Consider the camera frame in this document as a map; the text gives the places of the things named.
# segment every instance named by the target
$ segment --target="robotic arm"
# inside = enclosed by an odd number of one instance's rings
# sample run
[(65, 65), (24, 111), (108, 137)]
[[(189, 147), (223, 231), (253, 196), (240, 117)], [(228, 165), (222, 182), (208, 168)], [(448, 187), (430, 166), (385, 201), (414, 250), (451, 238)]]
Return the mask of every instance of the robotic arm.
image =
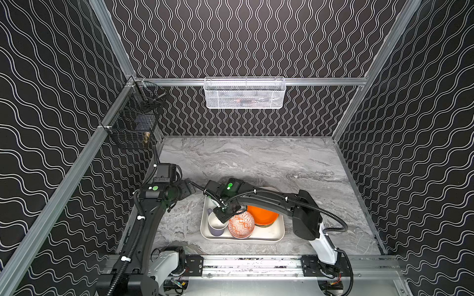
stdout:
[[(300, 190), (298, 194), (280, 193), (255, 187), (235, 178), (230, 178), (225, 184), (209, 181), (205, 187), (201, 187), (190, 179), (182, 180), (182, 174), (176, 172), (177, 168), (181, 171), (175, 164), (157, 164), (153, 181), (135, 192), (137, 220), (112, 273), (100, 275), (96, 286), (99, 296), (164, 295), (163, 282), (169, 274), (176, 277), (184, 273), (186, 263), (182, 247), (168, 247), (160, 252), (152, 266), (149, 267), (148, 264), (161, 218), (178, 201), (195, 193), (196, 188), (219, 204), (214, 213), (221, 222), (226, 222), (241, 211), (241, 206), (247, 205), (291, 217), (293, 232), (308, 240), (318, 254), (321, 271), (332, 276), (339, 274), (341, 254), (345, 253), (334, 247), (326, 232), (346, 231), (347, 224), (334, 214), (319, 208), (307, 191)], [(321, 214), (332, 217), (342, 227), (324, 228)]]

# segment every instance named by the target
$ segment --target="orange plate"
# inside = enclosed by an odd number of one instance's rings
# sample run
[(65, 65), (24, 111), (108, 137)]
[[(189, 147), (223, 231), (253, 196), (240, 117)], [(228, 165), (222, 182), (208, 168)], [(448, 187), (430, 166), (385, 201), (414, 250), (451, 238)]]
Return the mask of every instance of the orange plate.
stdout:
[(256, 206), (247, 206), (247, 211), (254, 217), (255, 225), (271, 225), (278, 218), (277, 213)]

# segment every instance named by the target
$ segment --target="mug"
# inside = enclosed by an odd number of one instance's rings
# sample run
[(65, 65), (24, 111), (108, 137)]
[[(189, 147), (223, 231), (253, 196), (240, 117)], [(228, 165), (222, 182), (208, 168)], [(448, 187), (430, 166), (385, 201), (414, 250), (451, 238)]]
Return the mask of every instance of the mug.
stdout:
[(207, 210), (207, 213), (208, 213), (208, 228), (209, 228), (210, 234), (214, 236), (221, 236), (226, 230), (226, 227), (229, 224), (229, 221), (225, 223), (222, 223), (221, 221), (219, 221), (219, 219), (216, 217), (216, 214), (214, 214), (211, 208)]

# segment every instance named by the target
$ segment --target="black wire basket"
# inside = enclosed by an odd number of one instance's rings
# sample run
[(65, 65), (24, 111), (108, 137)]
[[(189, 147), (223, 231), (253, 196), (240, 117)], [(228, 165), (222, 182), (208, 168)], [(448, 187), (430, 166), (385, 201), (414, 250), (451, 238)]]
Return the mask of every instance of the black wire basket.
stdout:
[(154, 130), (158, 120), (157, 109), (161, 107), (166, 92), (153, 97), (131, 93), (119, 112), (115, 122), (107, 129), (112, 141), (120, 149), (148, 150), (156, 145)]

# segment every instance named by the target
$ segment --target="white mesh basket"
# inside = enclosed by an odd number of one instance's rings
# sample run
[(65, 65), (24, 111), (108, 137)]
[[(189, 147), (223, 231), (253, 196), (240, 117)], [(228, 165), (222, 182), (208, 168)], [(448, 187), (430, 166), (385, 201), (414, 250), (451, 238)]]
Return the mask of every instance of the white mesh basket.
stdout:
[(204, 95), (210, 109), (280, 109), (284, 77), (206, 77)]

